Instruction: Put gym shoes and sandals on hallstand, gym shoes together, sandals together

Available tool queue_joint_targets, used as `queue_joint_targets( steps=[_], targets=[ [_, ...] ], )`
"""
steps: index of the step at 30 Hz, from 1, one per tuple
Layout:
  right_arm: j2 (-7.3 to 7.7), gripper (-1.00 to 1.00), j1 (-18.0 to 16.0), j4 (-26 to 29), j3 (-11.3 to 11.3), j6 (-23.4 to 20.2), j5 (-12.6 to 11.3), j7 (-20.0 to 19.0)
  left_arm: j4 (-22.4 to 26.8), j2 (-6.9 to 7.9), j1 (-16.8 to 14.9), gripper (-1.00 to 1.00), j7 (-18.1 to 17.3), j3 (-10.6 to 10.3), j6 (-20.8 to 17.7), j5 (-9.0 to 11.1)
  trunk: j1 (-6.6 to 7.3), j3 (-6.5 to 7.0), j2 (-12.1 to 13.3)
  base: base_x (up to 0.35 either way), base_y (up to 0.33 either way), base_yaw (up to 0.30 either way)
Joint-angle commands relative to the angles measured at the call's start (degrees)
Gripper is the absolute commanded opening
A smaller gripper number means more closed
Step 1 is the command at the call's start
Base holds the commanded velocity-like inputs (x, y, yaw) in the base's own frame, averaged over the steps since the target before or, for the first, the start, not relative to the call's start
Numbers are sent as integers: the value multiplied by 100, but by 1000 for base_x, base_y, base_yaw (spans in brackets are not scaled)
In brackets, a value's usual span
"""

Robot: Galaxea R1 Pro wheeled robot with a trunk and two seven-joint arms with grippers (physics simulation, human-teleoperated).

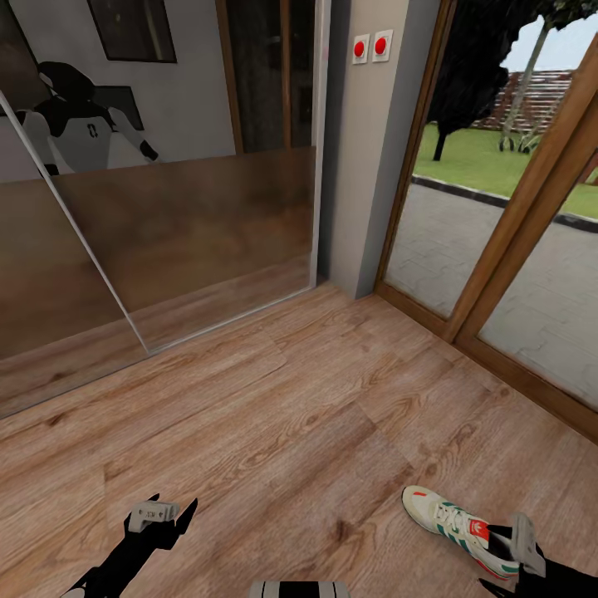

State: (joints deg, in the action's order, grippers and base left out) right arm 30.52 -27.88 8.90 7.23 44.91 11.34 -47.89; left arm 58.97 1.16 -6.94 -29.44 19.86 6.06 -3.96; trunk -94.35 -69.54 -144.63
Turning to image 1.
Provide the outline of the gym shoe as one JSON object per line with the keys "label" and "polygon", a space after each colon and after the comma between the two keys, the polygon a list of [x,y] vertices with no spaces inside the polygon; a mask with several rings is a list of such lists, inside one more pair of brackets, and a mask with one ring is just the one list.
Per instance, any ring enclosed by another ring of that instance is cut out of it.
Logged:
{"label": "gym shoe", "polygon": [[501,580],[519,575],[519,565],[511,555],[511,541],[486,529],[475,517],[428,488],[404,488],[402,503],[407,513],[428,532],[445,535],[472,555],[478,564]]}

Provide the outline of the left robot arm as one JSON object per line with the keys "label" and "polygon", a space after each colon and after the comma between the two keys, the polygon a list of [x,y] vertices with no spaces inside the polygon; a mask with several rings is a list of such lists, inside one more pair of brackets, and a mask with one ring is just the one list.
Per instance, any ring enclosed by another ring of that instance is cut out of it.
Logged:
{"label": "left robot arm", "polygon": [[176,520],[180,506],[158,502],[159,494],[133,505],[124,520],[125,539],[99,566],[93,566],[60,598],[120,598],[122,591],[155,549],[171,551],[180,534],[187,532],[198,506],[195,499]]}

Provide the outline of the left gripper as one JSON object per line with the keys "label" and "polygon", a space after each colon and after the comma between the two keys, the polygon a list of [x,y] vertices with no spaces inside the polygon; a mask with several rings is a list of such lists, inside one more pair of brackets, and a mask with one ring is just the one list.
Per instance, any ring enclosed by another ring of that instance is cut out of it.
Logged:
{"label": "left gripper", "polygon": [[[158,501],[159,494],[155,494],[150,501]],[[134,567],[134,576],[149,559],[155,549],[166,549],[171,551],[177,542],[180,534],[187,532],[190,521],[198,506],[198,499],[195,499],[187,510],[176,520],[176,526],[173,520],[164,522],[153,522],[146,525],[140,533],[128,532],[131,515],[124,520],[125,539],[113,552],[122,552],[132,561]]]}

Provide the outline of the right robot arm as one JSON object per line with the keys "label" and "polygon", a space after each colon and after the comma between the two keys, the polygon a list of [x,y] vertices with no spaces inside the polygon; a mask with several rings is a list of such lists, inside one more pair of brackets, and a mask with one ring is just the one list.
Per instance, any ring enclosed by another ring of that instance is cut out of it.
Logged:
{"label": "right robot arm", "polygon": [[480,580],[497,598],[598,598],[598,577],[544,559],[537,550],[536,526],[523,512],[513,515],[512,527],[486,529],[511,541],[511,555],[520,563],[514,593]]}

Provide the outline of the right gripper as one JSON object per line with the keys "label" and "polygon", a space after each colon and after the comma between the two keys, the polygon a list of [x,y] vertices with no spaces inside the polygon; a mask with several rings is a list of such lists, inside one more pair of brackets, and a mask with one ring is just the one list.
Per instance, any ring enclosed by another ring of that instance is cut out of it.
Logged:
{"label": "right gripper", "polygon": [[[488,526],[486,529],[511,539],[512,529],[510,527]],[[487,581],[480,580],[480,583],[483,584],[484,589],[497,598],[575,598],[571,584],[573,571],[575,569],[546,559],[546,577],[527,574],[523,564],[520,563],[519,582],[515,584],[514,593]]]}

